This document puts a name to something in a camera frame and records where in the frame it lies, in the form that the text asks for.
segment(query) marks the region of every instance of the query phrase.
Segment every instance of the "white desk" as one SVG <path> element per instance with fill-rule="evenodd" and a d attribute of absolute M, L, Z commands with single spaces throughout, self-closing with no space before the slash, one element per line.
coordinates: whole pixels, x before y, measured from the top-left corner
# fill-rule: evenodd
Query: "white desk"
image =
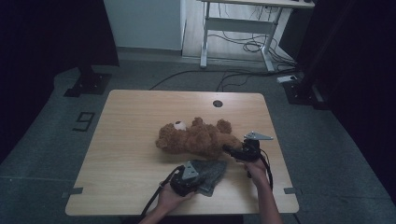
<path fill-rule="evenodd" d="M 262 57 L 264 58 L 265 65 L 269 72 L 274 72 L 275 69 L 271 62 L 271 56 L 269 54 L 269 48 L 274 38 L 274 33 L 279 21 L 282 8 L 313 8 L 315 4 L 313 2 L 306 3 L 303 0 L 299 2 L 291 0 L 199 0 L 207 3 L 206 14 L 205 14 L 205 27 L 204 27 L 204 42 L 201 50 L 201 67 L 206 68 L 207 61 L 207 32 L 209 30 L 214 31 L 230 31 L 239 33 L 252 33 L 269 35 L 264 48 L 262 48 Z M 226 3 L 226 4 L 240 4 L 240 5 L 256 5 L 256 6 L 268 6 L 268 7 L 279 7 L 276 13 L 276 17 L 273 21 L 247 21 L 247 20 L 235 20 L 235 19 L 223 19 L 223 18 L 210 18 L 209 9 L 210 3 Z"/>

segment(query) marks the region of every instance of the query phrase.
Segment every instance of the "cable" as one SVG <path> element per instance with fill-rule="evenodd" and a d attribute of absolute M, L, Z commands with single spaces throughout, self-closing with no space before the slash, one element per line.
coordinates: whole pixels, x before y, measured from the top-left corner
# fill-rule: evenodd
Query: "cable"
<path fill-rule="evenodd" d="M 221 79 L 218 87 L 216 88 L 216 91 L 219 91 L 220 86 L 222 86 L 222 87 L 231 86 L 231 85 L 242 86 L 242 85 L 246 84 L 246 82 L 244 82 L 242 84 L 227 84 L 226 86 L 223 86 L 222 83 L 224 82 L 225 79 L 227 79 L 229 77 L 249 76 L 249 77 L 247 77 L 247 79 L 248 79 L 250 77 L 269 77 L 269 76 L 275 76 L 275 75 L 280 75 L 280 74 L 296 73 L 296 72 L 299 72 L 299 71 L 300 71 L 299 69 L 291 68 L 291 69 L 285 69 L 285 70 L 277 71 L 277 72 L 273 72 L 273 73 L 253 73 L 253 72 L 250 72 L 250 73 L 231 74 L 231 75 L 228 75 L 228 76 L 224 76 L 223 75 L 223 78 Z"/>
<path fill-rule="evenodd" d="M 193 72 L 202 72 L 202 73 L 209 73 L 209 72 L 213 72 L 213 73 L 217 73 L 217 72 L 220 72 L 220 73 L 223 73 L 223 72 L 225 72 L 224 70 L 222 70 L 222 71 L 219 71 L 219 70 L 213 70 L 213 71 L 210 71 L 210 70 L 190 70 L 190 71 L 183 71 L 183 72 L 179 72 L 179 73 L 176 73 L 176 74 L 173 74 L 173 75 L 171 75 L 171 76 L 169 76 L 169 77 L 166 77 L 166 78 L 164 78 L 163 80 L 161 80 L 160 82 L 158 82 L 157 84 L 155 84 L 153 87 L 151 87 L 150 89 L 148 89 L 149 91 L 152 91 L 154 88 L 156 88 L 157 86 L 159 86 L 160 84 L 162 84 L 163 82 L 165 82 L 166 80 L 168 80 L 168 79 L 170 79 L 170 78 L 172 78 L 172 77 L 176 77 L 176 76 L 179 76 L 179 75 L 183 75 L 183 74 L 186 74 L 186 73 L 193 73 Z"/>
<path fill-rule="evenodd" d="M 250 15 L 250 18 L 251 18 L 251 17 L 253 16 L 253 14 L 257 11 L 257 9 L 258 9 L 258 7 L 255 7 L 253 13 Z M 260 18 L 261 18 L 261 16 L 262 16 L 262 11 L 260 12 L 260 15 L 259 15 L 259 17 L 258 17 L 258 20 L 260 20 Z M 270 7 L 270 10 L 269 10 L 269 12 L 268 12 L 268 13 L 269 13 L 269 14 L 268 14 L 268 19 L 267 19 L 268 21 L 271 19 L 271 14 L 272 14 L 272 12 L 273 12 L 273 8 Z M 220 4 L 219 4 L 219 16 L 221 17 Z M 209 36 L 219 37 L 219 38 L 222 38 L 222 39 L 224 39 L 224 40 L 226 40 L 226 41 L 229 41 L 229 42 L 232 42 L 232 43 L 235 43 L 235 44 L 243 45 L 243 50 L 244 50 L 244 51 L 247 51 L 247 52 L 258 52 L 258 51 L 261 51 L 262 48 L 264 47 L 265 43 L 266 43 L 266 40 L 267 40 L 267 35 L 257 35 L 257 36 L 254 36 L 254 34 L 252 34 L 252 37 L 251 37 L 251 38 L 236 39 L 236 38 L 230 38 L 230 37 L 228 37 L 228 36 L 225 34 L 224 31 L 223 31 L 222 33 L 223 33 L 224 37 L 223 37 L 223 36 L 220 36 L 220 35 L 209 35 Z M 265 37 L 264 42 L 256 41 L 255 38 L 263 37 L 263 36 Z M 251 41 L 244 42 L 244 43 L 237 42 L 237 41 L 240 41 L 240 40 L 251 40 Z M 274 58 L 274 60 L 275 60 L 276 62 L 278 62 L 278 63 L 283 63 L 284 65 L 288 65 L 288 66 L 290 66 L 290 67 L 295 67 L 297 63 L 296 63 L 294 60 L 291 60 L 291 59 L 282 57 L 282 56 L 280 56 L 280 55 L 278 55 L 278 54 L 276 53 L 276 48 L 277 48 L 278 43 L 277 43 L 277 40 L 276 40 L 276 39 L 273 38 L 273 40 L 275 40 L 276 45 L 275 45 L 275 47 L 274 47 L 273 49 L 272 49 L 271 47 L 269 48 L 269 53 L 270 53 L 271 56 Z"/>
<path fill-rule="evenodd" d="M 294 218 L 296 219 L 298 224 L 301 224 L 300 219 L 297 217 L 297 214 L 293 213 Z"/>
<path fill-rule="evenodd" d="M 264 150 L 262 150 L 261 148 L 260 148 L 260 151 L 263 152 L 263 153 L 265 154 L 265 157 L 267 158 L 268 165 L 271 166 L 271 164 L 270 164 L 270 158 L 268 157 L 268 154 L 267 154 Z"/>
<path fill-rule="evenodd" d="M 173 170 L 171 172 L 171 174 L 169 174 L 168 177 L 166 177 L 166 179 L 160 184 L 160 186 L 157 188 L 157 190 L 155 191 L 155 193 L 152 195 L 152 197 L 150 198 L 150 200 L 148 201 L 148 204 L 146 204 L 146 207 L 143 209 L 142 214 L 140 215 L 140 218 L 143 219 L 146 216 L 147 211 L 149 210 L 149 207 L 151 206 L 152 202 L 154 202 L 155 198 L 157 198 L 158 194 L 160 193 L 160 191 L 163 189 L 163 187 L 165 187 L 165 185 L 169 182 L 169 180 L 172 178 L 172 176 L 174 175 L 174 173 L 176 171 L 180 171 L 183 168 L 183 165 L 178 166 L 177 168 L 175 168 L 175 170 Z"/>
<path fill-rule="evenodd" d="M 264 163 L 264 166 L 265 166 L 265 168 L 267 170 L 268 179 L 270 181 L 270 188 L 273 189 L 274 188 L 274 178 L 272 176 L 272 172 L 271 172 L 271 167 L 270 167 L 270 164 L 269 164 L 268 156 L 267 156 L 268 162 L 265 160 L 265 158 L 264 158 L 264 156 L 262 154 L 260 154 L 260 159 L 262 160 L 262 163 Z"/>
<path fill-rule="evenodd" d="M 266 8 L 268 8 L 268 7 L 266 7 Z M 271 8 L 271 10 L 272 10 L 272 7 L 270 7 L 270 8 Z M 278 9 L 279 9 L 279 7 L 276 7 L 276 10 L 273 11 L 273 12 L 277 12 Z M 267 10 L 265 10 L 265 12 L 266 12 L 266 13 L 270 13 L 270 12 L 268 12 Z"/>
<path fill-rule="evenodd" d="M 256 10 L 257 10 L 257 6 L 255 6 L 255 7 L 254 7 L 254 11 L 251 13 L 251 15 L 250 15 L 249 19 L 251 19 L 251 17 L 252 17 L 252 16 L 253 16 L 253 14 L 256 12 Z"/>

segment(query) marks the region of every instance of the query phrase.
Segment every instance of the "floor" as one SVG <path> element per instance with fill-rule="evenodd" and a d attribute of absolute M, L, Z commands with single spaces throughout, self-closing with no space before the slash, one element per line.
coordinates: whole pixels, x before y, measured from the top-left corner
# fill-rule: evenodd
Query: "floor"
<path fill-rule="evenodd" d="M 250 63 L 214 62 L 213 71 L 261 70 Z M 73 188 L 108 93 L 148 90 L 182 71 L 191 72 L 168 79 L 155 90 L 215 91 L 223 76 L 203 72 L 191 59 L 125 52 L 120 54 L 120 67 L 94 69 L 112 74 L 106 92 L 63 97 L 78 79 L 78 70 L 58 75 L 48 103 L 0 165 L 1 223 L 121 223 L 119 217 L 69 217 L 64 212 L 66 193 Z M 290 105 L 276 82 L 281 76 L 232 77 L 226 83 L 234 85 L 224 91 L 259 92 L 265 97 L 300 205 L 297 214 L 282 214 L 284 222 L 396 223 L 395 205 L 332 112 Z M 95 113 L 85 133 L 73 131 L 80 112 Z M 259 223 L 257 215 L 245 215 L 243 220 Z"/>

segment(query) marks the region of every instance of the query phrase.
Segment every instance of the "metal stand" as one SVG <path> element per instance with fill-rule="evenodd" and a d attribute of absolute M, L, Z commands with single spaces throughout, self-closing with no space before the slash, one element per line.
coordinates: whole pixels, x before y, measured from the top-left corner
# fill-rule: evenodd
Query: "metal stand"
<path fill-rule="evenodd" d="M 102 95 L 111 79 L 110 74 L 94 73 L 90 65 L 78 67 L 80 76 L 72 89 L 68 89 L 65 97 L 79 97 L 81 94 Z"/>
<path fill-rule="evenodd" d="M 317 110 L 328 110 L 329 107 L 323 100 L 316 85 L 310 91 L 304 91 L 304 86 L 297 81 L 282 83 L 291 105 L 312 105 Z"/>
<path fill-rule="evenodd" d="M 210 18 L 209 9 L 210 3 L 207 2 L 204 25 L 204 42 L 202 44 L 200 63 L 200 66 L 202 68 L 206 68 L 207 63 L 207 31 L 214 30 L 269 35 L 265 42 L 264 48 L 262 48 L 262 57 L 264 58 L 264 62 L 268 71 L 275 71 L 271 61 L 272 57 L 269 53 L 269 48 L 274 38 L 274 33 L 279 22 L 280 14 L 282 13 L 282 7 L 278 9 L 276 13 L 276 18 L 273 21 L 246 21 L 235 19 Z"/>

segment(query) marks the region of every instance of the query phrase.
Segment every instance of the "teddy bear ear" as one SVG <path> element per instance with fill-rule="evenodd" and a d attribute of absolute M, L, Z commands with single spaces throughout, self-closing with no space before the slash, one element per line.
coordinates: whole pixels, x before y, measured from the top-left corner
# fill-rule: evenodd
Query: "teddy bear ear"
<path fill-rule="evenodd" d="M 221 133 L 231 133 L 233 131 L 233 129 L 231 128 L 231 123 L 224 119 L 220 119 L 216 126 Z"/>
<path fill-rule="evenodd" d="M 160 139 L 158 139 L 157 141 L 155 141 L 155 145 L 156 145 L 158 148 L 164 148 L 164 147 L 167 147 L 167 146 L 168 146 L 168 144 L 166 143 L 166 141 L 165 141 L 163 138 L 160 138 Z"/>
<path fill-rule="evenodd" d="M 191 126 L 198 126 L 198 125 L 202 125 L 202 124 L 204 124 L 204 121 L 201 119 L 201 118 L 195 118 L 193 121 L 192 121 L 192 125 Z"/>

